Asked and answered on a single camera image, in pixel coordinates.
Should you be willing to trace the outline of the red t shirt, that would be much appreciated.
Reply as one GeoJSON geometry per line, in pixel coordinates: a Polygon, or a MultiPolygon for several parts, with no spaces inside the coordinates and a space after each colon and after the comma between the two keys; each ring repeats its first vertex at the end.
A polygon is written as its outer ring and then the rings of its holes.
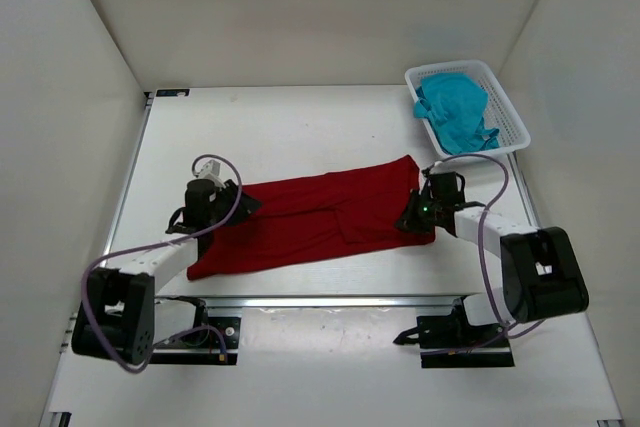
{"type": "Polygon", "coordinates": [[[419,187],[419,167],[397,160],[322,175],[250,184],[256,213],[214,233],[213,245],[186,273],[195,281],[375,251],[428,245],[432,233],[396,226],[419,187]]]}

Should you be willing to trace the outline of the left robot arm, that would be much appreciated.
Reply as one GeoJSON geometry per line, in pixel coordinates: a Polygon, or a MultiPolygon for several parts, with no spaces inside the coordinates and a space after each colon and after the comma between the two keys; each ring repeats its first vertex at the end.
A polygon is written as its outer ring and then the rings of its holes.
{"type": "Polygon", "coordinates": [[[242,224],[261,207],[260,200],[232,180],[188,182],[184,204],[169,218],[163,241],[106,256],[110,260],[136,253],[125,266],[87,268],[71,336],[73,353],[114,361],[129,373],[144,370],[156,348],[158,292],[204,256],[215,230],[242,224]]]}

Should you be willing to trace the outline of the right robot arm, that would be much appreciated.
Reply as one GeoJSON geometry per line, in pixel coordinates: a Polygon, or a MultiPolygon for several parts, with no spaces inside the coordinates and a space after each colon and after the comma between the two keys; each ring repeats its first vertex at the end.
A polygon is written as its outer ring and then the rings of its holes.
{"type": "Polygon", "coordinates": [[[441,228],[476,245],[481,273],[486,256],[500,261],[498,288],[455,300],[450,313],[400,333],[397,345],[429,348],[431,355],[472,352],[495,346],[519,325],[527,330],[545,320],[581,313],[590,302],[588,289],[565,230],[519,224],[465,196],[465,179],[455,172],[423,172],[425,184],[414,190],[395,226],[412,234],[432,234],[441,228]]]}

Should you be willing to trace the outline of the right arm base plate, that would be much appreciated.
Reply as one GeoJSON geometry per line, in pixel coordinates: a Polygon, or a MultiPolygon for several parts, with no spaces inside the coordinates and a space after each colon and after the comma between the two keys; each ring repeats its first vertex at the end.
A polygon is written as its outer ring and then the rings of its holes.
{"type": "Polygon", "coordinates": [[[511,368],[511,346],[499,324],[472,326],[462,314],[419,316],[422,369],[511,368]]]}

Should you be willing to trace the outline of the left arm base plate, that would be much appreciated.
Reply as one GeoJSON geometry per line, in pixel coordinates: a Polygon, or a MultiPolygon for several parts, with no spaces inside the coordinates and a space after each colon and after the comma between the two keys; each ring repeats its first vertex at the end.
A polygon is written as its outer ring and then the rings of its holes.
{"type": "Polygon", "coordinates": [[[235,366],[241,322],[240,308],[216,307],[196,297],[157,298],[150,363],[235,366]]]}

